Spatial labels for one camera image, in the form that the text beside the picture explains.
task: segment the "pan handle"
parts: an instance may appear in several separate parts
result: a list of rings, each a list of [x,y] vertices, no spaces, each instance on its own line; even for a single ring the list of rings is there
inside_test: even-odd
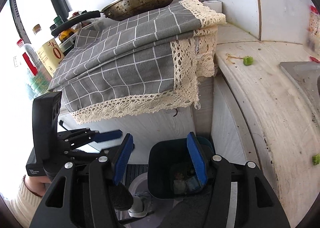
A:
[[[80,16],[76,16],[51,31],[51,35],[58,36],[62,31],[90,18],[100,17],[100,11],[90,11]]]

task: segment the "wooden countertop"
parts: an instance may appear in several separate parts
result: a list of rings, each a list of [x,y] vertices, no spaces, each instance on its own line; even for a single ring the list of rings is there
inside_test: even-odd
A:
[[[254,63],[226,60],[252,56]],[[308,61],[302,45],[258,41],[231,24],[218,27],[216,60],[252,133],[260,166],[295,227],[320,191],[320,126],[303,96],[280,70],[283,61]]]

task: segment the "white knit sleeve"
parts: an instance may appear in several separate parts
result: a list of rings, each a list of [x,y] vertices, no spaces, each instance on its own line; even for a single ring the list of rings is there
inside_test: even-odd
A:
[[[29,191],[24,184],[23,177],[16,198],[12,200],[5,200],[5,203],[17,221],[24,228],[29,228],[41,199],[41,197],[36,196]]]

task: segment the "silver bolt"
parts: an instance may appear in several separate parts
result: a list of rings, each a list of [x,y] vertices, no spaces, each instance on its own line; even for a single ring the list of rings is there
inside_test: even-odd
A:
[[[106,156],[99,157],[99,162],[106,162],[108,158]]]
[[[212,157],[212,159],[213,159],[214,161],[221,161],[222,157],[219,156],[219,155],[214,155],[214,156]]]
[[[73,163],[72,162],[67,162],[66,164],[64,164],[65,168],[72,168],[73,167]]]
[[[256,164],[254,162],[252,162],[252,161],[249,161],[248,162],[248,167],[255,168]]]

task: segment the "frying pan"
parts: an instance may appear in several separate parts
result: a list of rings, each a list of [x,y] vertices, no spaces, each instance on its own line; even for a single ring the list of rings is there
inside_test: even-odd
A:
[[[122,21],[150,10],[164,8],[172,1],[173,0],[115,0],[104,7],[101,12],[91,11],[68,20],[67,22],[55,28],[51,34],[53,36],[57,36],[62,31],[74,26],[77,23],[80,23],[81,21],[100,17],[100,13],[103,13],[105,17],[113,20]]]

